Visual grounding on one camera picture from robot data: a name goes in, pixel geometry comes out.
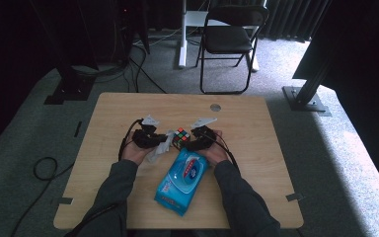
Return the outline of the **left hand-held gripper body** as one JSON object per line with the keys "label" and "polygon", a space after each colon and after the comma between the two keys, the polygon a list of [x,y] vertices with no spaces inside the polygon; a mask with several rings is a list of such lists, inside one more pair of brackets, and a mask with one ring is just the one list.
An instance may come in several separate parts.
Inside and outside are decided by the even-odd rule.
{"label": "left hand-held gripper body", "polygon": [[148,115],[146,118],[141,118],[137,121],[141,126],[140,129],[136,129],[132,135],[132,140],[140,148],[154,148],[152,141],[158,140],[152,138],[157,129],[156,125],[159,123],[157,120]]}

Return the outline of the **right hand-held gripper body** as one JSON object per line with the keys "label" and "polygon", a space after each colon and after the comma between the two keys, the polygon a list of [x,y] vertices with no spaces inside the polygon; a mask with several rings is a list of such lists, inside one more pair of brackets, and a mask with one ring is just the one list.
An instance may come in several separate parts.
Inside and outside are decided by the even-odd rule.
{"label": "right hand-held gripper body", "polygon": [[216,134],[208,127],[214,121],[217,121],[217,118],[199,118],[190,126],[191,129],[198,127],[198,134],[193,137],[194,141],[200,143],[200,149],[209,148],[216,141]]}

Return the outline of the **white wet wipe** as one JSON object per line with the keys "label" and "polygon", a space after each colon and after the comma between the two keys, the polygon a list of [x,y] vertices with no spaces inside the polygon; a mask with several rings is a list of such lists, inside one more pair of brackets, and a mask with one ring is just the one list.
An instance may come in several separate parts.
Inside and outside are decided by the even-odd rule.
{"label": "white wet wipe", "polygon": [[161,142],[153,151],[151,151],[146,156],[146,160],[149,163],[154,163],[161,154],[166,153],[170,150],[170,146],[171,146],[174,134],[175,133],[172,130],[168,130],[166,132],[167,139],[164,142]]}

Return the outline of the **colourful puzzle cube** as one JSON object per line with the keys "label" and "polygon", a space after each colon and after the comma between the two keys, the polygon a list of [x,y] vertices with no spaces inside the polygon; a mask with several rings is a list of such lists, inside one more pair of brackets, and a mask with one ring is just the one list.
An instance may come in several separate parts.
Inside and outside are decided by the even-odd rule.
{"label": "colourful puzzle cube", "polygon": [[184,147],[184,143],[190,141],[190,134],[185,131],[182,127],[179,127],[173,136],[172,144],[178,150]]}

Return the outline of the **blue wet wipes pack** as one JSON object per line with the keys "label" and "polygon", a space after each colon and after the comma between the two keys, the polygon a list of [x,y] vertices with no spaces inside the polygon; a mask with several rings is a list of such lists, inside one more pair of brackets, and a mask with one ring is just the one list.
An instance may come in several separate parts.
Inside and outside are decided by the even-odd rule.
{"label": "blue wet wipes pack", "polygon": [[184,216],[207,168],[203,156],[183,148],[159,184],[154,199]]}

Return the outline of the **person's left hand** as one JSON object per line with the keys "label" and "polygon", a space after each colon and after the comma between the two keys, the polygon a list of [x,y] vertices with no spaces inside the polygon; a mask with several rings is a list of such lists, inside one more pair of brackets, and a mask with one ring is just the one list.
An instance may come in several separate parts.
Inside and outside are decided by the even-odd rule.
{"label": "person's left hand", "polygon": [[121,160],[128,160],[134,162],[139,166],[144,158],[154,150],[154,148],[140,148],[131,137],[126,139],[126,144],[123,147],[122,153],[120,155]]}

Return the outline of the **person's right hand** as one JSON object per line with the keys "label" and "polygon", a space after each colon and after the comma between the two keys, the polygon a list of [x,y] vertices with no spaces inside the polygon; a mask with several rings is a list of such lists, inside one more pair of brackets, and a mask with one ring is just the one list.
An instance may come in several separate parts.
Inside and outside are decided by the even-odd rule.
{"label": "person's right hand", "polygon": [[228,160],[228,154],[225,151],[224,144],[221,139],[222,131],[215,130],[214,133],[216,134],[216,142],[209,148],[197,151],[197,153],[204,156],[212,166],[216,166],[218,163]]}

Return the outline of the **black stand with base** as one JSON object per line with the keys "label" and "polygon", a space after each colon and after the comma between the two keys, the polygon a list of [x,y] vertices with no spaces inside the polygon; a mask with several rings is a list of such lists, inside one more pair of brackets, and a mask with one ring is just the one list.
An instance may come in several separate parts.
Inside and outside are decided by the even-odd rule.
{"label": "black stand with base", "polygon": [[63,51],[50,18],[42,8],[43,0],[29,0],[29,2],[39,20],[43,44],[60,75],[60,81],[53,94],[49,95],[44,103],[62,105],[65,101],[87,101],[96,77],[81,76],[72,67],[70,58]]}

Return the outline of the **black folding chair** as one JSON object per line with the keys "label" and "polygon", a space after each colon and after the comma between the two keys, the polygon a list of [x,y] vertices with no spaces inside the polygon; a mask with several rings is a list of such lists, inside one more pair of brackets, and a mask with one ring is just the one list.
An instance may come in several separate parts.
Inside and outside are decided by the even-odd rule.
{"label": "black folding chair", "polygon": [[[199,89],[206,95],[240,95],[250,85],[258,36],[265,26],[269,10],[261,5],[227,5],[207,12],[201,33],[195,66],[200,66]],[[237,67],[245,56],[251,55],[245,87],[237,91],[206,91],[204,63],[206,60],[237,60]]]}

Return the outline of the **dark curtain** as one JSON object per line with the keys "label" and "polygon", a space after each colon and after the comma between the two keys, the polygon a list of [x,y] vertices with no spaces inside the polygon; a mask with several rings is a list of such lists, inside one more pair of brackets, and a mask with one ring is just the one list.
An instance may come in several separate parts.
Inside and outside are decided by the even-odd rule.
{"label": "dark curtain", "polygon": [[332,0],[264,0],[269,17],[262,35],[271,40],[310,40]]}

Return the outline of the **black hanging cloth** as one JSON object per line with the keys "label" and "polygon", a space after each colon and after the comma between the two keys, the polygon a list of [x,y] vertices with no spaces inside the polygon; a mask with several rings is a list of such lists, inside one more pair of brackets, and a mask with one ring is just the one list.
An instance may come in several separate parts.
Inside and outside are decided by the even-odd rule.
{"label": "black hanging cloth", "polygon": [[322,84],[339,101],[379,172],[379,0],[332,0],[294,77]]}

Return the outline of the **metal stand with base plate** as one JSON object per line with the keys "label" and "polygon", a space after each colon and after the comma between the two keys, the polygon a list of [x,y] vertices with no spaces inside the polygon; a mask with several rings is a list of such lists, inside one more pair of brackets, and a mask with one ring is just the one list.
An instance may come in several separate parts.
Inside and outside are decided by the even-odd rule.
{"label": "metal stand with base plate", "polygon": [[332,60],[333,55],[330,54],[319,66],[316,74],[311,79],[308,79],[302,87],[284,86],[282,88],[285,99],[292,111],[313,112],[320,117],[330,117],[332,115],[329,108],[321,102],[317,95],[317,89],[326,78]]}

